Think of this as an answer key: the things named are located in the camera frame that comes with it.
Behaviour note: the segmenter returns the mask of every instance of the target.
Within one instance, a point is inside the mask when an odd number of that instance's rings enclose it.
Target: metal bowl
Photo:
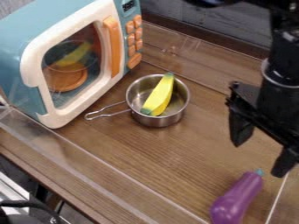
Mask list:
[[[132,117],[148,127],[161,128],[177,123],[183,118],[183,112],[189,103],[191,92],[183,82],[175,78],[172,87],[172,99],[165,111],[159,116],[149,116],[140,113],[145,99],[152,93],[163,74],[149,74],[137,79],[125,91],[125,102],[132,110]]]

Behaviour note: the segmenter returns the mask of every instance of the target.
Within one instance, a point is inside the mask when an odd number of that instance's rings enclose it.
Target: bowl handle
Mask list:
[[[127,102],[127,101],[120,101],[120,102],[117,102],[117,103],[113,103],[113,104],[111,104],[111,105],[107,105],[107,106],[105,106],[104,108],[101,108],[100,110],[96,110],[96,111],[93,111],[93,112],[87,113],[87,114],[84,115],[85,120],[91,121],[91,120],[93,120],[93,119],[96,119],[96,118],[99,118],[99,117],[101,117],[101,116],[115,116],[115,115],[119,115],[119,114],[123,114],[123,113],[131,111],[131,108],[129,108],[129,109],[120,110],[120,111],[117,111],[117,112],[115,112],[115,113],[111,113],[111,114],[100,114],[105,109],[109,109],[109,108],[115,107],[116,105],[119,105],[119,104],[121,104],[121,103],[125,103],[125,102]]]

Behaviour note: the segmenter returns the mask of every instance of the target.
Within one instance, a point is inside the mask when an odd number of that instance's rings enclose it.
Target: clear acrylic sheet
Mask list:
[[[151,33],[167,38],[167,42],[156,41],[159,38],[152,38]],[[258,81],[249,75],[259,76],[256,73],[259,68],[252,68],[244,71],[244,67],[239,64],[239,60],[247,63],[247,55],[237,52],[229,52],[231,61],[212,58],[205,52],[212,52],[217,46],[185,36],[175,31],[169,31],[159,26],[144,23],[144,62],[172,71],[181,77],[200,83],[217,92],[227,94],[229,92],[227,83],[231,81],[231,76],[237,80],[258,85]],[[221,49],[223,57],[228,49]],[[217,73],[207,72],[208,76],[215,76],[215,79],[205,79],[204,75],[199,75],[205,70],[197,65],[205,67],[229,67],[229,70],[223,70],[223,80],[217,80]],[[191,213],[184,207],[167,199],[159,192],[153,191],[143,183],[137,182],[125,173],[116,169],[109,163],[92,155],[84,148],[76,145],[65,137],[60,136],[51,129],[44,128],[33,119],[24,115],[15,108],[0,108],[0,128],[7,131],[13,137],[23,141],[36,152],[48,158],[59,167],[67,170],[71,175],[83,180],[92,189],[105,195],[120,207],[132,213],[139,219],[147,223],[209,223],[201,217]],[[92,166],[81,167],[80,158],[88,157],[89,163],[100,165],[100,175],[113,179],[115,183],[107,185],[103,179],[103,185],[93,181],[93,177],[85,175]],[[115,186],[121,186],[121,191],[115,189]],[[296,208],[299,200],[296,199],[298,169],[282,181],[280,190],[274,203],[268,207],[268,216],[266,223],[296,223]]]

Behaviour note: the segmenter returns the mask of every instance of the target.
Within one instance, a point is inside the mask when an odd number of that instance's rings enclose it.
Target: toy microwave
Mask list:
[[[35,0],[0,20],[0,88],[59,128],[139,64],[141,48],[137,0]]]

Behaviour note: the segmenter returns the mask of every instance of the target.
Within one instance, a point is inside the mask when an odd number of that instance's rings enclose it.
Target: wooden table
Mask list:
[[[144,24],[144,61],[85,112],[123,101],[139,77],[172,71],[191,90],[181,121],[153,129],[129,113],[91,122],[84,112],[51,131],[13,110],[0,117],[0,153],[99,223],[209,223],[212,201],[262,168],[263,191],[243,223],[266,223],[283,181],[270,175],[280,146],[256,130],[236,149],[224,105],[231,81],[259,84],[259,64]]]

